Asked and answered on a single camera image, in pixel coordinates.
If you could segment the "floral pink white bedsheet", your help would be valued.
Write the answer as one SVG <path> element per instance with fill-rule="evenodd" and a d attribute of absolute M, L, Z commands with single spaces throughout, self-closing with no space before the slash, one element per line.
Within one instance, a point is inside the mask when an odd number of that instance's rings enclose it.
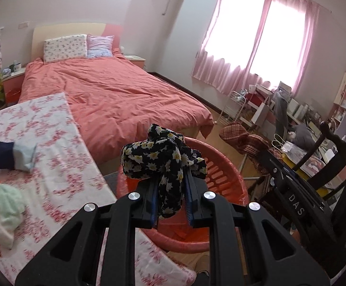
<path fill-rule="evenodd" d="M 30 173 L 0 170 L 0 182 L 20 190 L 26 205 L 12 248 L 0 245 L 0 285 L 13 285 L 24 266 L 85 204 L 116 197 L 73 119 L 63 93 L 0 110 L 0 141 L 36 147 Z"/>

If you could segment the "red plastic laundry basket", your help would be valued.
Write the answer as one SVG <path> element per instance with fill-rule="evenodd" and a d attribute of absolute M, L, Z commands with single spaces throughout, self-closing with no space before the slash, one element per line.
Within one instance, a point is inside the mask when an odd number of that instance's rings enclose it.
<path fill-rule="evenodd" d="M 207 164 L 204 179 L 212 192 L 225 197 L 231 203 L 246 205 L 249 202 L 244 180 L 233 163 L 214 147 L 193 138 L 185 138 L 188 146 L 201 152 Z M 140 179 L 132 179 L 123 173 L 122 165 L 117 178 L 116 196 L 122 197 L 136 189 Z M 209 232 L 193 229 L 187 221 L 184 200 L 181 209 L 170 218 L 161 218 L 154 229 L 144 233 L 161 249 L 194 254 L 209 249 Z"/>

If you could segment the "right bedside table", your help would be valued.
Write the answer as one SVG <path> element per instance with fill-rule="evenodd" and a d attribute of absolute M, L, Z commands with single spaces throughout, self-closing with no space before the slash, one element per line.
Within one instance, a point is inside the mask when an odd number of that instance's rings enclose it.
<path fill-rule="evenodd" d="M 132 64 L 138 66 L 139 68 L 145 69 L 146 59 L 132 54 L 125 54 L 124 57 L 129 60 Z"/>

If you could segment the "cluttered desk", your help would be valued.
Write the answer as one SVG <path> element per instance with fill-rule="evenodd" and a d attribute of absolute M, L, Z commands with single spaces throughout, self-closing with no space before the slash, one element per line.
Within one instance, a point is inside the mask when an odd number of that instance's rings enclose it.
<path fill-rule="evenodd" d="M 320 129 L 324 132 L 315 141 L 305 124 L 295 125 L 286 134 L 286 139 L 279 137 L 275 140 L 274 152 L 279 153 L 279 157 L 286 156 L 294 164 L 295 172 L 304 172 L 313 188 L 338 190 L 342 186 L 338 174 L 346 166 L 346 142 L 335 134 L 328 136 L 328 126 L 321 126 Z M 326 139 L 335 145 L 336 154 L 324 163 L 317 157 L 317 152 Z"/>

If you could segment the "pink bedside table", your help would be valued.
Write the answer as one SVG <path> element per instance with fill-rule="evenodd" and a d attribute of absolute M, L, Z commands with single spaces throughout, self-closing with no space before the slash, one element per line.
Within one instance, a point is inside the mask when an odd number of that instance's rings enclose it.
<path fill-rule="evenodd" d="M 19 101 L 25 70 L 25 68 L 21 68 L 18 72 L 12 73 L 3 81 L 5 100 L 8 107 L 17 104 Z"/>

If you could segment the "floral white pillow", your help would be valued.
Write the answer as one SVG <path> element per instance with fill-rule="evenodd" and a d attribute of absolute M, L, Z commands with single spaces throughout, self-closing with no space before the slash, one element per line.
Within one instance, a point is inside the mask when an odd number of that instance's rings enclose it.
<path fill-rule="evenodd" d="M 87 51 L 86 34 L 46 39 L 43 48 L 43 61 L 54 63 L 67 59 L 85 58 Z"/>

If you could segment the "striped pink pillow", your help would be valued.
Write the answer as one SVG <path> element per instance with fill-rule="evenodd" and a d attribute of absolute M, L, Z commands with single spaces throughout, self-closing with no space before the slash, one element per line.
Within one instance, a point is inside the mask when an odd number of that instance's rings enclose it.
<path fill-rule="evenodd" d="M 87 57 L 112 57 L 112 45 L 114 36 L 87 35 Z"/>

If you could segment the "navy grey folded sock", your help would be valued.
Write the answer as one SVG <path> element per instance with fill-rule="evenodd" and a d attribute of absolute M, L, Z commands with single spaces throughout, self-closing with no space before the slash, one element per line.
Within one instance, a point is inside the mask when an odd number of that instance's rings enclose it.
<path fill-rule="evenodd" d="M 31 172 L 35 165 L 36 145 L 0 141 L 0 169 Z"/>

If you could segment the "plaid cushioned chair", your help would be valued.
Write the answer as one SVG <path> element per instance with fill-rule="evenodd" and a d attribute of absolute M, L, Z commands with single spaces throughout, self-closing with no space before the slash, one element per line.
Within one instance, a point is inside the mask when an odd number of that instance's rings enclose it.
<path fill-rule="evenodd" d="M 268 171 L 258 161 L 258 156 L 269 150 L 269 144 L 259 135 L 250 133 L 240 123 L 234 122 L 224 126 L 219 137 L 238 153 L 246 155 L 253 162 L 255 169 L 262 175 L 267 176 Z"/>

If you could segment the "white fluffy cloth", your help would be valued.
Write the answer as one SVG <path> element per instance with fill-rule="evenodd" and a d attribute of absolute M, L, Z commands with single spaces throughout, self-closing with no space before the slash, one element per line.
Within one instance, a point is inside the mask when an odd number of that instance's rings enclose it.
<path fill-rule="evenodd" d="M 19 189 L 0 183 L 0 245 L 12 249 L 15 230 L 23 222 L 26 203 Z"/>

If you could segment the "salmon pink duvet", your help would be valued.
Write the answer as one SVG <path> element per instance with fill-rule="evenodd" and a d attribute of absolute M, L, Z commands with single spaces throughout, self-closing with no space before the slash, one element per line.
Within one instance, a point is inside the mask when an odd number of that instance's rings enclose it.
<path fill-rule="evenodd" d="M 27 64 L 21 103 L 61 92 L 98 165 L 118 158 L 127 143 L 144 140 L 152 123 L 203 137 L 214 126 L 201 102 L 120 54 Z"/>

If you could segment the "beige wooden headboard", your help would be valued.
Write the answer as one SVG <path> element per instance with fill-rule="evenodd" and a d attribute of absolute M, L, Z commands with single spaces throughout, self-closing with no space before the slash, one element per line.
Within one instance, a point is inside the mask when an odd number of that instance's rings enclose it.
<path fill-rule="evenodd" d="M 64 23 L 35 27 L 33 30 L 30 61 L 34 61 L 38 57 L 43 58 L 43 47 L 46 39 L 76 34 L 114 36 L 113 47 L 119 48 L 122 26 L 109 23 Z"/>

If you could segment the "black daisy print cloth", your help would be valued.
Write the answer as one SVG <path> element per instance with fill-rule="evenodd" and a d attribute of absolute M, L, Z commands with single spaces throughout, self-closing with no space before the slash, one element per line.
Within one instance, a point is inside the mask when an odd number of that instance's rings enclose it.
<path fill-rule="evenodd" d="M 207 177 L 207 164 L 201 152 L 188 146 L 184 135 L 154 123 L 144 141 L 122 148 L 121 165 L 129 178 L 152 178 L 157 182 L 158 214 L 162 218 L 170 218 L 181 209 L 188 170 L 195 178 Z"/>

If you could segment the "pink window curtain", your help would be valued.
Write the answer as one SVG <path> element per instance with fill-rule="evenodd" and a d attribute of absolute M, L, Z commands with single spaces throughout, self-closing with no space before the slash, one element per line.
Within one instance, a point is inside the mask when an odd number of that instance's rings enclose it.
<path fill-rule="evenodd" d="M 321 6 L 313 0 L 217 0 L 193 78 L 222 94 L 280 82 L 298 92 Z"/>

